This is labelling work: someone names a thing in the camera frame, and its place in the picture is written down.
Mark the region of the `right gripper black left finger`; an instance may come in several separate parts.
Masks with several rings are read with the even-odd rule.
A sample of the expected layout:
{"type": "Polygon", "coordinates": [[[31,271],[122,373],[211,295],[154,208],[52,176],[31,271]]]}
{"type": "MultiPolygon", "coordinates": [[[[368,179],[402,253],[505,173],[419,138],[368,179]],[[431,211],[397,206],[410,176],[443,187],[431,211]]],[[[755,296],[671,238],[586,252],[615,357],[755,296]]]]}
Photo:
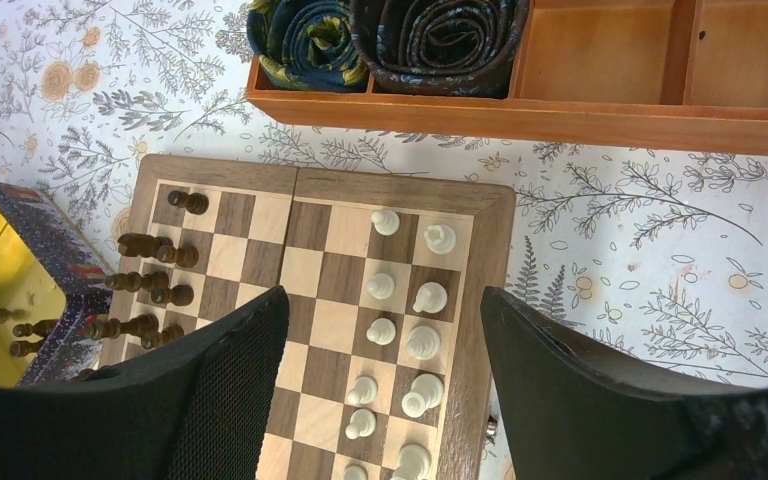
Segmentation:
{"type": "Polygon", "coordinates": [[[0,479],[252,479],[288,335],[276,286],[79,380],[0,387],[0,479]]]}

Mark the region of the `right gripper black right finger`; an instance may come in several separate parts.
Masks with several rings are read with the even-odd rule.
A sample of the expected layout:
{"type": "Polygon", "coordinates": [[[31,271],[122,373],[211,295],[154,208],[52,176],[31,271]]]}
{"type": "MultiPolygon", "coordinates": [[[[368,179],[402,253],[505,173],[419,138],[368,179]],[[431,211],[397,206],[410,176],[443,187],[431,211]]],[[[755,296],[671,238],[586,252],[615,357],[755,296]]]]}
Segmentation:
{"type": "Polygon", "coordinates": [[[481,318],[520,479],[768,479],[768,388],[651,365],[499,287],[481,318]]]}

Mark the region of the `gold tin box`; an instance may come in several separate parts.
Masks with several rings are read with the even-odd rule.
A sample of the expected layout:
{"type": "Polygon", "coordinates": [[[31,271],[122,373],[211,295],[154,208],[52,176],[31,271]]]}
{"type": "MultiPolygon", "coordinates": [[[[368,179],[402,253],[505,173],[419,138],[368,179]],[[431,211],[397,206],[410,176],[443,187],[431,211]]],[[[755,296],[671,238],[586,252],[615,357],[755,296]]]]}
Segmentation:
{"type": "Polygon", "coordinates": [[[0,308],[13,312],[0,324],[0,387],[77,376],[95,368],[102,344],[84,336],[86,324],[104,320],[112,292],[103,283],[109,264],[44,193],[0,182],[0,308]],[[21,323],[56,319],[45,338],[17,338],[21,323]],[[11,358],[11,342],[45,343],[37,354],[11,358]]]}

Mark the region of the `dark chess pawn on board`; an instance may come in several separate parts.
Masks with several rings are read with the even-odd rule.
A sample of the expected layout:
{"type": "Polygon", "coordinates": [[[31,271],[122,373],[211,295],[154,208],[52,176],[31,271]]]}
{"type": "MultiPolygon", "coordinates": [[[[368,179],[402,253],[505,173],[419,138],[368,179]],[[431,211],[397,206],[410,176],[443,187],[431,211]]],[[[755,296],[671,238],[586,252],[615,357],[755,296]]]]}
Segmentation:
{"type": "Polygon", "coordinates": [[[150,292],[150,298],[156,304],[171,303],[175,306],[186,306],[194,300],[194,291],[189,285],[154,288],[150,292]]]}
{"type": "Polygon", "coordinates": [[[194,192],[188,193],[182,190],[170,191],[167,202],[176,208],[182,208],[192,215],[202,215],[209,207],[209,199],[206,195],[194,192]]]}
{"type": "Polygon", "coordinates": [[[180,325],[173,324],[162,331],[150,331],[141,337],[141,346],[146,350],[156,349],[181,338],[185,334],[180,325]]]}

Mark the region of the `dark chess piece in tin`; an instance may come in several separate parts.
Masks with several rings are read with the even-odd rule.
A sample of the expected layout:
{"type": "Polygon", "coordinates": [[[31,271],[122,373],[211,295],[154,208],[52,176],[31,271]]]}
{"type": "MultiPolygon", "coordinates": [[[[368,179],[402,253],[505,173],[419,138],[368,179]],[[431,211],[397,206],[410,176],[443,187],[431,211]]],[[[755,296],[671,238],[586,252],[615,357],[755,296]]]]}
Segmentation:
{"type": "Polygon", "coordinates": [[[21,323],[13,327],[12,333],[17,338],[31,336],[45,338],[52,333],[57,323],[56,319],[44,319],[36,323],[21,323]]]}
{"type": "Polygon", "coordinates": [[[10,343],[8,353],[11,358],[23,358],[31,354],[37,354],[44,345],[45,340],[35,342],[17,340],[10,343]]]}

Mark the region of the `white chess piece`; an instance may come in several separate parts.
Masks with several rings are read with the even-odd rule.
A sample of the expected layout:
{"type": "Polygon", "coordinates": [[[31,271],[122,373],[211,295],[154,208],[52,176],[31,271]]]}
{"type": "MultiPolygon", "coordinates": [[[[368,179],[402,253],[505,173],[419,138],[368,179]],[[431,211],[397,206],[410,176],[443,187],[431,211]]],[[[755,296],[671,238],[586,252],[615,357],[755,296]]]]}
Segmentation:
{"type": "Polygon", "coordinates": [[[412,306],[417,313],[439,313],[448,301],[446,289],[437,282],[426,282],[419,287],[412,306]]]}
{"type": "Polygon", "coordinates": [[[457,234],[448,224],[431,224],[423,232],[427,248],[436,255],[450,253],[457,244],[457,234]]]}

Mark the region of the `white chess pawn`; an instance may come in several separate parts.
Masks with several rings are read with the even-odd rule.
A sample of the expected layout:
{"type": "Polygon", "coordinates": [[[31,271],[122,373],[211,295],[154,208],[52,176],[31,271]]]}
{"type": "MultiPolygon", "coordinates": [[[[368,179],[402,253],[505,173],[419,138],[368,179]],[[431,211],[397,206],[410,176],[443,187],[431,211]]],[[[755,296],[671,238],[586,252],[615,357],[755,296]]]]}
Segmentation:
{"type": "Polygon", "coordinates": [[[365,285],[369,295],[377,300],[386,300],[395,292],[395,281],[387,273],[379,272],[374,274],[365,285]]]}
{"type": "Polygon", "coordinates": [[[400,227],[400,217],[393,210],[376,210],[370,219],[375,231],[382,236],[394,235],[400,227]]]}

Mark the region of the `wooden chessboard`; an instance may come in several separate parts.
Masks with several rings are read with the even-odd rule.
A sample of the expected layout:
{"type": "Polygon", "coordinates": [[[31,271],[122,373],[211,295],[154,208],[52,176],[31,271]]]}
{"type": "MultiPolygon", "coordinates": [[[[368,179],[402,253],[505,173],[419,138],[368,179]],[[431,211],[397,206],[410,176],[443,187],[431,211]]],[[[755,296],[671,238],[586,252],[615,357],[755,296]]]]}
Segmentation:
{"type": "Polygon", "coordinates": [[[289,299],[289,331],[259,459],[260,479],[389,479],[407,445],[430,456],[428,479],[475,479],[489,426],[491,369],[480,304],[506,277],[515,195],[499,185],[188,158],[146,157],[129,230],[193,245],[193,268],[123,258],[126,274],[189,285],[186,306],[119,291],[110,314],[154,316],[185,333],[208,326],[268,288],[289,299]],[[202,215],[170,191],[209,199],[202,215]],[[378,234],[376,210],[399,230],[378,234]],[[436,255],[424,230],[448,224],[455,248],[436,255]],[[395,292],[366,291],[376,273],[395,292]],[[437,282],[439,313],[412,309],[437,282]]]}

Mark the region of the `floral tablecloth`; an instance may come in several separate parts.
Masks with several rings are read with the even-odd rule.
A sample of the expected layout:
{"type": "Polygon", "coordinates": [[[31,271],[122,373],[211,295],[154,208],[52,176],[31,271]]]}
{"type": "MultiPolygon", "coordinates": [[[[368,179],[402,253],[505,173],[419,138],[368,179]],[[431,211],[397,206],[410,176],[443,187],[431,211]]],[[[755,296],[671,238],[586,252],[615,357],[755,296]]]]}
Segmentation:
{"type": "Polygon", "coordinates": [[[768,384],[768,157],[271,122],[247,1],[0,2],[0,178],[46,186],[105,253],[148,153],[508,182],[539,193],[509,279],[683,373],[768,384]]]}

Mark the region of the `orange wooden compartment tray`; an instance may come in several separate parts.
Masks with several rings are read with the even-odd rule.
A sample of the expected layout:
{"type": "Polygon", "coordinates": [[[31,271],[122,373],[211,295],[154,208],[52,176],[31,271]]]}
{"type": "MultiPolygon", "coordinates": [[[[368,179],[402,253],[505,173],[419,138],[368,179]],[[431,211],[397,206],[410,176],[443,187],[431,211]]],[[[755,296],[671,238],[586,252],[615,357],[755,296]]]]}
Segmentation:
{"type": "Polygon", "coordinates": [[[528,1],[504,98],[273,86],[247,97],[296,125],[768,154],[768,1],[528,1]]]}

